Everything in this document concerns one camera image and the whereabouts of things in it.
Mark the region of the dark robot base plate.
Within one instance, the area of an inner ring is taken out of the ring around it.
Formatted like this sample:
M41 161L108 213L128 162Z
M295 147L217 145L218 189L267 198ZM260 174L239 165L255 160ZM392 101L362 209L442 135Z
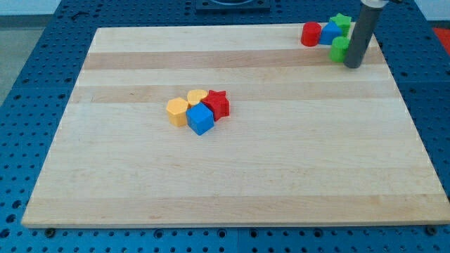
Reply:
M270 0L195 0L196 11L269 11Z

